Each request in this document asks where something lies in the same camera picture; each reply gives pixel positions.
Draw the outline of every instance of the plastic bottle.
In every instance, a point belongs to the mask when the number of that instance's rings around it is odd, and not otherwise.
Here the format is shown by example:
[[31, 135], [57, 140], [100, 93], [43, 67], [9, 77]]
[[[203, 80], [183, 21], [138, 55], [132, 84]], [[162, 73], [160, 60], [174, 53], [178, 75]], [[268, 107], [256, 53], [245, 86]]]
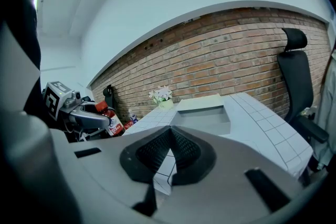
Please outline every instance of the plastic bottle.
[[110, 136], [120, 136], [123, 135], [125, 130], [124, 126], [118, 119], [118, 116], [115, 114], [114, 111], [109, 110], [109, 106], [105, 101], [102, 101], [95, 105], [99, 114], [107, 116], [111, 119], [111, 123], [108, 127], [106, 127], [106, 131]]
[[131, 121], [133, 122], [133, 124], [134, 124], [135, 122], [138, 122], [138, 119], [137, 119], [137, 117], [135, 116], [135, 114], [133, 113], [132, 109], [128, 109], [128, 113], [129, 113], [129, 115], [130, 115], [130, 119], [131, 119]]

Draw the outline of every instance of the black slot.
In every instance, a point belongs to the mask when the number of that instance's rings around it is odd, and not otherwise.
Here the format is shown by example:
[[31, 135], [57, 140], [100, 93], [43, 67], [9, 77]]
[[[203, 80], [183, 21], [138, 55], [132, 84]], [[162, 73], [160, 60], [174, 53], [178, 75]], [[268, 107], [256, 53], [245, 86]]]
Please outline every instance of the black slot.
[[101, 152], [101, 150], [97, 147], [94, 147], [94, 148], [90, 148], [88, 150], [76, 151], [75, 156], [77, 158], [83, 158], [83, 157], [90, 156], [90, 155], [93, 155], [93, 154], [96, 154], [96, 153], [99, 153], [99, 152]]
[[245, 175], [271, 212], [290, 202], [290, 199], [260, 169], [248, 170]]

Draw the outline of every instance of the brick wall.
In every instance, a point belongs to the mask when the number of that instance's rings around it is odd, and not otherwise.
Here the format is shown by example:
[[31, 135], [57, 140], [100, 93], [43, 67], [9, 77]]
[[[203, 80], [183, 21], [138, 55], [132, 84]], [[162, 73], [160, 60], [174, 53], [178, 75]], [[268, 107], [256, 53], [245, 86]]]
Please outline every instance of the brick wall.
[[148, 92], [158, 85], [170, 86], [174, 102], [247, 92], [284, 117], [289, 99], [276, 57], [287, 43], [281, 27], [307, 35], [316, 104], [330, 53], [325, 24], [286, 10], [253, 8], [207, 14], [139, 44], [93, 82], [94, 99], [102, 101], [103, 88], [112, 84], [119, 116], [128, 120], [128, 108], [141, 118], [156, 107]]

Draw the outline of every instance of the grid pattern tablecloth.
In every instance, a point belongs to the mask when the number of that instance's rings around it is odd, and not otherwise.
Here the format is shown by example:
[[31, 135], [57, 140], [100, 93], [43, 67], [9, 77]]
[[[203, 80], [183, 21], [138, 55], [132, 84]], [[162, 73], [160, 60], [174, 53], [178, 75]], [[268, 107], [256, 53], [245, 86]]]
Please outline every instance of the grid pattern tablecloth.
[[[298, 178], [313, 152], [302, 136], [272, 110], [246, 93], [222, 98], [231, 121], [231, 131], [227, 135], [214, 134], [250, 146]], [[136, 135], [137, 132], [146, 129], [169, 125], [176, 113], [175, 107], [170, 110], [161, 110], [157, 107], [129, 128], [124, 135]], [[171, 178], [175, 173], [175, 158], [169, 151], [154, 177], [155, 189], [170, 194]]]

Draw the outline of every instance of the chair armrest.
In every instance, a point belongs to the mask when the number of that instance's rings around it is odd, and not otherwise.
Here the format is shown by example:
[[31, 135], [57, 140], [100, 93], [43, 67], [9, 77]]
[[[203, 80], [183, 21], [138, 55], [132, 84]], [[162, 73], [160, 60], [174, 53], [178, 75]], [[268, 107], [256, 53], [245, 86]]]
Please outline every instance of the chair armrest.
[[329, 138], [329, 134], [324, 129], [305, 116], [295, 117], [289, 124], [306, 140], [313, 137], [318, 142], [324, 143]]

